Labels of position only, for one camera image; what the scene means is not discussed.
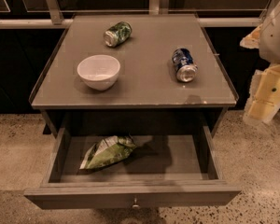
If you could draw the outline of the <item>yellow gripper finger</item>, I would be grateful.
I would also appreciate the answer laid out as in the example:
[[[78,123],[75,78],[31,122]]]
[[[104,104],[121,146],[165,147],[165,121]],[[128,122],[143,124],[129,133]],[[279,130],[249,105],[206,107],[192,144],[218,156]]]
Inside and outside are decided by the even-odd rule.
[[[280,109],[280,64],[272,63],[252,76],[245,104],[244,122],[249,125],[269,123]]]
[[[250,34],[246,35],[240,42],[240,46],[246,49],[257,49],[259,47],[259,35],[260,35],[259,25]]]

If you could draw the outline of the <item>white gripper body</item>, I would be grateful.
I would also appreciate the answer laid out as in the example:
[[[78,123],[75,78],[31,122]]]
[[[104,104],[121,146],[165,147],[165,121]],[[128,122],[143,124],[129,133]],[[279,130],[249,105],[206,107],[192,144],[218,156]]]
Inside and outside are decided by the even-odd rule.
[[[280,1],[261,25],[259,56],[270,63],[280,64]]]

